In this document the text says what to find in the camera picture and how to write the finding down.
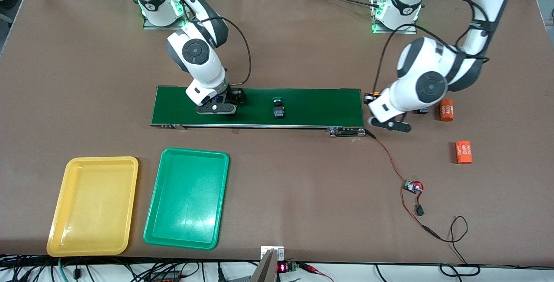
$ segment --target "white surface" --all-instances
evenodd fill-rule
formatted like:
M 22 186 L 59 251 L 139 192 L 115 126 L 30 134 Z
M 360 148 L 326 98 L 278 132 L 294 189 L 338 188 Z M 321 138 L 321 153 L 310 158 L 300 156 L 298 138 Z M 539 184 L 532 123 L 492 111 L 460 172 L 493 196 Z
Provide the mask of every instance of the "white surface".
M 335 282 L 382 282 L 377 275 L 375 266 L 372 264 L 312 264 L 335 280 Z M 147 265 L 133 265 L 135 273 L 149 269 Z M 255 266 L 249 263 L 222 263 L 221 267 L 227 280 L 243 278 L 251 276 Z M 84 266 L 79 266 L 83 276 L 79 281 L 91 282 L 87 270 Z M 131 281 L 131 273 L 123 266 L 117 265 L 94 265 L 89 266 L 95 282 L 128 282 Z M 74 266 L 67 267 L 65 274 L 70 282 L 73 282 Z M 188 264 L 184 270 L 184 274 L 190 274 L 196 269 L 195 264 Z M 437 266 L 400 266 L 400 265 L 379 265 L 379 269 L 384 278 L 388 282 L 456 282 L 456 278 L 444 276 L 439 272 Z M 471 270 L 458 268 L 460 273 L 469 273 Z M 217 282 L 217 263 L 204 263 L 204 272 L 206 274 L 206 282 Z M 281 281 L 288 282 L 301 278 L 300 282 L 330 282 L 324 276 L 316 276 L 309 274 L 303 270 L 297 272 L 288 272 L 281 274 Z M 0 281 L 10 281 L 12 271 L 6 270 L 0 272 Z M 483 268 L 478 276 L 471 278 L 462 278 L 464 281 L 470 282 L 552 282 L 554 281 L 553 270 L 530 270 L 530 269 L 499 269 L 499 268 Z M 63 281 L 58 268 L 54 268 L 55 282 Z M 182 282 L 203 282 L 202 267 L 193 276 L 184 278 Z M 50 277 L 50 268 L 43 270 L 38 282 L 52 282 Z

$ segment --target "yellow tray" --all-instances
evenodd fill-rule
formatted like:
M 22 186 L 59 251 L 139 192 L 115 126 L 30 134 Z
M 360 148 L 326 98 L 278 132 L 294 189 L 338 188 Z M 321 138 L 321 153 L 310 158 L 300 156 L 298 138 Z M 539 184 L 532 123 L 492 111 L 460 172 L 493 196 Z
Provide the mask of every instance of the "yellow tray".
M 75 158 L 65 167 L 47 251 L 50 256 L 117 255 L 127 248 L 138 161 Z

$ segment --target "white bracket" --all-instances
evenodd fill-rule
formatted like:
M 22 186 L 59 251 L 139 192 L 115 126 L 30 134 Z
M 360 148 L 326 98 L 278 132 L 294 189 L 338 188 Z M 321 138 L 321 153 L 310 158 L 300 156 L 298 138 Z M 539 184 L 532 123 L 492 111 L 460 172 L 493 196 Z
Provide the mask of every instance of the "white bracket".
M 282 262 L 283 260 L 285 260 L 285 248 L 283 246 L 262 246 L 260 248 L 260 259 L 262 259 L 265 253 L 271 249 L 277 250 L 277 255 L 279 256 L 279 259 L 278 259 L 279 262 Z

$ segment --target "plastic tray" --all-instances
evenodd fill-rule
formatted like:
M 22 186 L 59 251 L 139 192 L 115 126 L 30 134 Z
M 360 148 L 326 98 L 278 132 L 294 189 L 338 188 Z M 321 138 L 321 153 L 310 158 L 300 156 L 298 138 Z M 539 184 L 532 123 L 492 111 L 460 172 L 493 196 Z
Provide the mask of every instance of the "plastic tray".
M 127 248 L 139 163 L 131 156 L 75 158 L 65 167 L 47 251 L 117 255 Z
M 229 156 L 223 152 L 168 148 L 144 229 L 149 244 L 213 249 L 219 235 Z

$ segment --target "green light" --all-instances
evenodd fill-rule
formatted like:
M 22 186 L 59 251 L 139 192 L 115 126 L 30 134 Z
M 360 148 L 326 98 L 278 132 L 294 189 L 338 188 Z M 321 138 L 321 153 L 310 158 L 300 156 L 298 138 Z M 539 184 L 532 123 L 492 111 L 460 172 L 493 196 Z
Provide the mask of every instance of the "green light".
M 183 10 L 183 4 L 181 4 L 180 2 L 174 2 L 172 1 L 171 2 L 171 5 L 172 7 L 174 8 L 174 11 L 175 11 L 175 14 L 180 17 L 183 15 L 184 13 L 184 10 Z

